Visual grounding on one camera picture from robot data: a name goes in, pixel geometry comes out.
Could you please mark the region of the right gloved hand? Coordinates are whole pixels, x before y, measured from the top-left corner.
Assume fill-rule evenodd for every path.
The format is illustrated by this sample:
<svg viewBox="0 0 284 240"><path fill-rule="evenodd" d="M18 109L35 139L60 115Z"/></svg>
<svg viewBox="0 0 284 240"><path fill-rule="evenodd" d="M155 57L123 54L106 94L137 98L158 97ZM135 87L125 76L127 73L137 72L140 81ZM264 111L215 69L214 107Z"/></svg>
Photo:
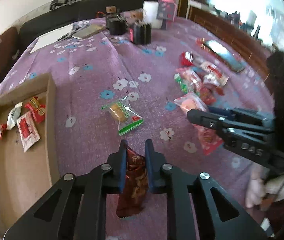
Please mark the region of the right gloved hand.
<svg viewBox="0 0 284 240"><path fill-rule="evenodd" d="M270 170L259 165L253 164L248 183L245 207L252 208L261 205L267 197L274 198L271 202L279 202L284 199L284 175L275 176L267 180Z"/></svg>

